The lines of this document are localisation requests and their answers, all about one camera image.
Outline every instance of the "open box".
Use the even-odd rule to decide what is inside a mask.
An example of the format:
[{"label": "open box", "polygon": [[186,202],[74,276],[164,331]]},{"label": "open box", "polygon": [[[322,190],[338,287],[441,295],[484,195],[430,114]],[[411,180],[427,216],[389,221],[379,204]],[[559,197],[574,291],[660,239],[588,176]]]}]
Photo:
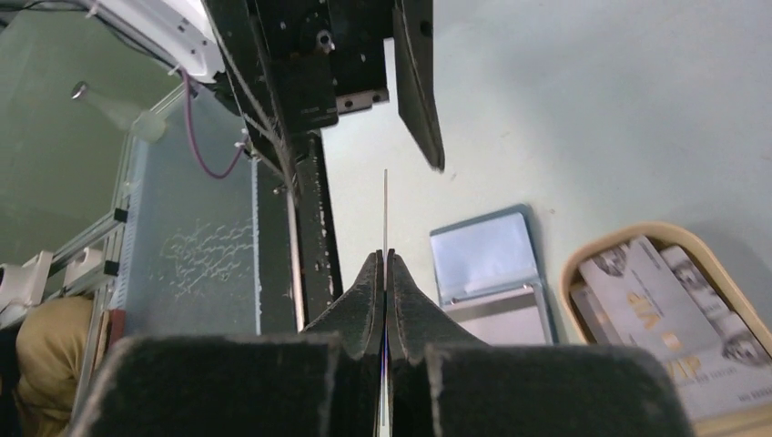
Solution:
[{"label": "open box", "polygon": [[[574,327],[584,343],[593,343],[593,336],[569,295],[571,290],[584,284],[584,279],[579,273],[579,265],[600,252],[640,235],[648,237],[657,250],[673,245],[681,246],[729,308],[736,312],[756,335],[767,353],[772,351],[772,335],[713,252],[696,235],[686,229],[663,222],[640,223],[618,230],[582,247],[565,263],[559,283],[558,300],[568,315],[568,324]],[[694,427],[696,434],[700,436],[772,436],[772,404],[711,417],[695,422]]]}]

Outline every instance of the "white tabletop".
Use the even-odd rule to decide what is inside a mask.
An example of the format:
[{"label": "white tabletop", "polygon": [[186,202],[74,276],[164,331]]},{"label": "white tabletop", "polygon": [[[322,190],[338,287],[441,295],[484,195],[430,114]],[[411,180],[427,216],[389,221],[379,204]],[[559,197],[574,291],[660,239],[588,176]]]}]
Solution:
[{"label": "white tabletop", "polygon": [[444,174],[397,115],[393,64],[390,104],[325,131],[344,285],[382,246],[388,168],[389,245],[435,300],[429,232],[528,203],[553,288],[583,244],[661,219],[772,324],[770,16],[765,0],[435,1]]}]

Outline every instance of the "purple cable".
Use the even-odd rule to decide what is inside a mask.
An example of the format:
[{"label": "purple cable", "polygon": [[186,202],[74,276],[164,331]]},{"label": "purple cable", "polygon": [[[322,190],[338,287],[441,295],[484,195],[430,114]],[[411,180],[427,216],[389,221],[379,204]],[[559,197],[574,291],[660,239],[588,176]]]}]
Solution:
[{"label": "purple cable", "polygon": [[230,165],[228,166],[228,168],[225,169],[224,172],[218,174],[209,169],[207,164],[204,162],[204,158],[201,156],[201,151],[198,149],[198,143],[196,142],[196,133],[193,131],[193,115],[190,108],[191,101],[193,98],[190,95],[191,94],[190,93],[190,76],[188,76],[188,72],[186,72],[182,68],[180,68],[179,71],[182,74],[182,82],[185,85],[185,128],[188,131],[188,144],[190,145],[190,151],[193,152],[193,157],[196,158],[196,161],[201,166],[201,168],[203,168],[204,172],[206,172],[212,178],[214,179],[227,178],[230,172],[233,171],[233,168],[236,167],[236,163],[239,162],[239,158],[241,157],[241,147],[239,147],[239,149],[236,150],[236,156],[233,157],[233,160],[230,162]]}]

